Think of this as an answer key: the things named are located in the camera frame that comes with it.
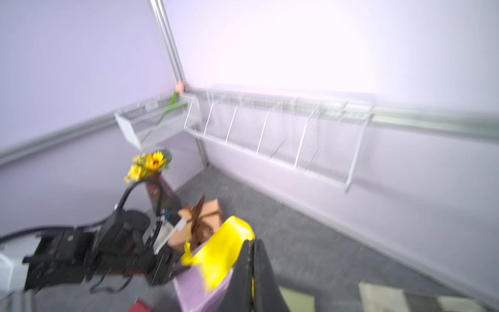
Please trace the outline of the yellow ribbon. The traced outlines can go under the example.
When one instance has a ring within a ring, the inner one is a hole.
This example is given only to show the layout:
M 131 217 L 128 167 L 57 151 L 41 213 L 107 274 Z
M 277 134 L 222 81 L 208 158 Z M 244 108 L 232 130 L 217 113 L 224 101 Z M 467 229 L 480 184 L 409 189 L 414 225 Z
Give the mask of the yellow ribbon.
M 254 239 L 255 234 L 247 222 L 229 217 L 196 253 L 192 252 L 191 244 L 186 242 L 181 264 L 200 269 L 205 290 L 212 292 L 236 263 L 244 241 Z

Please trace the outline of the orange gift box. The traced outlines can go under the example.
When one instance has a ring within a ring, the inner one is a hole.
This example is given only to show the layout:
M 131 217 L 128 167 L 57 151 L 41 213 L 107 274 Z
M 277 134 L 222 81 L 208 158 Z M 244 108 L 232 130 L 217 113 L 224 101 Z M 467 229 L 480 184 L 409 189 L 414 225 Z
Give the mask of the orange gift box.
M 179 211 L 185 227 L 175 232 L 168 241 L 168 246 L 180 254 L 185 252 L 185 243 L 189 242 L 191 250 L 206 243 L 223 224 L 223 212 L 218 199 L 205 201 L 203 196 L 196 207 L 187 205 Z

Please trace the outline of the green gift box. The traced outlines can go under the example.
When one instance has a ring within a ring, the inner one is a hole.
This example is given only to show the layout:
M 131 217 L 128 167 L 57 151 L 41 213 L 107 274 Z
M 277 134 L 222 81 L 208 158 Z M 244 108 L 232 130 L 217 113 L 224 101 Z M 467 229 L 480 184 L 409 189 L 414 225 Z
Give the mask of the green gift box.
M 291 312 L 316 312 L 313 295 L 282 286 L 279 290 Z

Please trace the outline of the red gift box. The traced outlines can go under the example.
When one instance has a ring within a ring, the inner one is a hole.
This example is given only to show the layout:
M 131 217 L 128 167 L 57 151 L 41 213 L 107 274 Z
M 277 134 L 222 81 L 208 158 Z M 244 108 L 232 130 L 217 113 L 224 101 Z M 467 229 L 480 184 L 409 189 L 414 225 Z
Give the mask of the red gift box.
M 155 312 L 148 304 L 141 300 L 136 300 L 127 312 Z

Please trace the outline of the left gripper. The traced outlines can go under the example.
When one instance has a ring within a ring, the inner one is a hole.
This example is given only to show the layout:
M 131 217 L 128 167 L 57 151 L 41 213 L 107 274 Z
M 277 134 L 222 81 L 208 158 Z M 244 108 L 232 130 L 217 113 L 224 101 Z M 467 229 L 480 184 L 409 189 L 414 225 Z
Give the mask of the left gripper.
M 147 239 L 152 221 L 137 210 L 116 209 L 100 227 L 92 247 L 92 275 L 104 279 L 108 275 L 122 275 L 132 279 L 145 276 L 150 286 L 164 285 L 176 276 L 174 265 L 180 255 L 170 247 L 154 254 L 153 244 L 159 234 L 163 220 L 156 218 Z

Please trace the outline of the brown ribbon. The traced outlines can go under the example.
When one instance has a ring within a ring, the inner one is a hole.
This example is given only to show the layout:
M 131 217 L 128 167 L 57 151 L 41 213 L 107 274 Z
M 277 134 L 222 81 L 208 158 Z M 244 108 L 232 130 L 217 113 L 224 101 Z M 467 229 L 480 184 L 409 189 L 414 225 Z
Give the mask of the brown ribbon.
M 214 234 L 213 228 L 201 217 L 205 203 L 205 196 L 202 196 L 196 207 L 191 209 L 191 238 L 192 248 L 197 248 L 208 241 Z

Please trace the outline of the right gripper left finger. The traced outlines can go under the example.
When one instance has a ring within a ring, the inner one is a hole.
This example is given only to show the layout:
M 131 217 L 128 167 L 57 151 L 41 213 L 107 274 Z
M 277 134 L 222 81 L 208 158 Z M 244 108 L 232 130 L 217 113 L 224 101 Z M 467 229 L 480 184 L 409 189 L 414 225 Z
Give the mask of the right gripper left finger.
M 218 311 L 250 312 L 253 309 L 253 246 L 254 241 L 244 241 L 224 299 Z

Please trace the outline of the purple gift box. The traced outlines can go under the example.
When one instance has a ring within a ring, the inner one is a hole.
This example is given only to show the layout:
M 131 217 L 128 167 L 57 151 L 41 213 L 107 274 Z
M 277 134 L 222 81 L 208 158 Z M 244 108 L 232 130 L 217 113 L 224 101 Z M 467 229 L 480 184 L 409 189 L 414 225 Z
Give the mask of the purple gift box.
M 230 284 L 233 269 L 220 285 L 212 291 L 205 288 L 203 271 L 197 266 L 183 266 L 180 262 L 173 267 L 175 292 L 181 311 L 218 311 Z

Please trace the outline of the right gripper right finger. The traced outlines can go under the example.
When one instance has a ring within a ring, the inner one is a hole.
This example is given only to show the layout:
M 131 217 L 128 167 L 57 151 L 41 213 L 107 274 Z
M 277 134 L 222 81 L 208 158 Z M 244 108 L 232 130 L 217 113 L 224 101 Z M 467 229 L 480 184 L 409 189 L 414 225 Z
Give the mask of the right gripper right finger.
M 261 239 L 256 240 L 253 249 L 254 295 L 253 310 L 256 312 L 290 312 Z

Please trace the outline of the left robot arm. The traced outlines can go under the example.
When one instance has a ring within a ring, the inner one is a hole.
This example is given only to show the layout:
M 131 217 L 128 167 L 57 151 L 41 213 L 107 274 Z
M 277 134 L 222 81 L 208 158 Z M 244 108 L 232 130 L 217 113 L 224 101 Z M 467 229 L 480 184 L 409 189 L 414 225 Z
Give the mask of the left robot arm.
M 1 293 L 80 284 L 95 276 L 123 276 L 126 285 L 144 276 L 150 286 L 164 285 L 182 272 L 180 255 L 168 241 L 186 221 L 173 215 L 151 223 L 141 211 L 115 210 L 97 231 L 52 227 L 7 235 L 1 238 Z

